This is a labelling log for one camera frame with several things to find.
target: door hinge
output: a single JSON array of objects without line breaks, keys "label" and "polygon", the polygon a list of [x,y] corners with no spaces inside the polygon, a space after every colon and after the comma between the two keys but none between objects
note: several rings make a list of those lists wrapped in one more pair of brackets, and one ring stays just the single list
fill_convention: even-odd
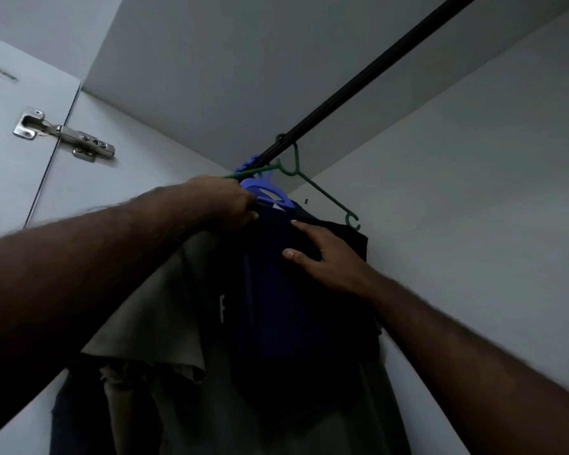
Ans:
[{"label": "door hinge", "polygon": [[114,145],[100,141],[97,137],[76,131],[67,126],[53,125],[44,119],[44,112],[26,106],[13,134],[27,140],[34,140],[38,134],[61,137],[63,142],[73,145],[72,154],[81,160],[94,162],[96,156],[113,158]]}]

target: hand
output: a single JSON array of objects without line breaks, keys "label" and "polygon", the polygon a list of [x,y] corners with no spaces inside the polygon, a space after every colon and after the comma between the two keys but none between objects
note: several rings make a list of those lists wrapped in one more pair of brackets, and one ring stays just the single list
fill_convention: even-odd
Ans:
[{"label": "hand", "polygon": [[184,184],[193,197],[199,224],[216,233],[235,232],[259,214],[248,210],[257,197],[235,179],[202,175]]},{"label": "hand", "polygon": [[284,258],[295,262],[331,290],[371,298],[381,275],[361,259],[343,239],[324,227],[291,221],[318,246],[322,261],[317,262],[295,249],[285,249]]}]

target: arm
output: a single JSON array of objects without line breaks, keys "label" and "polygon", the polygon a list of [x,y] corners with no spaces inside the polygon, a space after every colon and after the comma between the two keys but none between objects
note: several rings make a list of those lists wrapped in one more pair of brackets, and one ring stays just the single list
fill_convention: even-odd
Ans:
[{"label": "arm", "polygon": [[240,228],[253,201],[204,176],[0,238],[0,428],[191,234]]},{"label": "arm", "polygon": [[473,454],[569,455],[569,391],[362,261],[329,230],[294,222],[323,261],[283,255],[370,303]]}]

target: green plastic hanger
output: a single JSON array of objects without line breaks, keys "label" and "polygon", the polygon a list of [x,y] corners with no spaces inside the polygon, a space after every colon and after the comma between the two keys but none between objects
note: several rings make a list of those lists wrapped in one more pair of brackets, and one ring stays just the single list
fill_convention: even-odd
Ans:
[{"label": "green plastic hanger", "polygon": [[[276,140],[280,140],[280,138],[284,136],[284,134],[279,134],[278,136],[276,136]],[[356,221],[359,221],[358,216],[353,213],[351,210],[349,210],[346,206],[344,206],[343,204],[341,204],[338,200],[336,200],[335,198],[333,198],[329,193],[327,193],[326,191],[324,191],[322,188],[320,188],[316,182],[312,181],[310,177],[308,177],[307,175],[305,175],[302,171],[300,171],[299,169],[299,149],[297,148],[297,143],[293,142],[293,153],[295,154],[295,169],[293,169],[292,171],[289,171],[287,169],[285,169],[283,167],[283,165],[280,163],[280,160],[276,159],[276,161],[272,164],[268,164],[265,167],[258,167],[255,169],[248,169],[246,171],[241,171],[241,172],[236,172],[235,174],[232,175],[227,175],[226,178],[228,179],[236,179],[236,180],[241,180],[247,177],[250,177],[251,175],[255,175],[259,172],[266,172],[266,171],[271,171],[271,170],[275,170],[278,169],[280,170],[284,175],[288,175],[289,177],[294,177],[296,175],[299,175],[299,177],[301,177],[302,179],[304,179],[306,182],[308,182],[312,187],[314,187],[315,189],[317,189],[318,191],[320,191],[320,193],[322,193],[323,195],[325,195],[327,198],[329,198],[330,200],[332,200],[337,206],[341,207],[344,211],[346,211],[346,223],[352,227],[355,230],[360,230],[360,225],[356,225],[353,226],[350,223],[350,217],[354,218]]]}]

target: clothing rod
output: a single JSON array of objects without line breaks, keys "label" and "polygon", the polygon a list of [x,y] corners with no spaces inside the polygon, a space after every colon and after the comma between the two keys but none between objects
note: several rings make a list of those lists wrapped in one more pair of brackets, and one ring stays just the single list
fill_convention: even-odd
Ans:
[{"label": "clothing rod", "polygon": [[371,62],[364,70],[346,83],[339,91],[326,99],[316,110],[306,116],[299,124],[281,137],[274,145],[260,154],[251,163],[249,168],[266,166],[287,148],[297,142],[305,134],[323,121],[327,116],[336,111],[340,106],[354,97],[367,84],[380,76],[388,68],[401,60],[408,52],[440,29],[448,21],[455,17],[474,0],[447,0],[436,8],[422,22],[409,30],[404,37],[390,46],[386,52]]}]

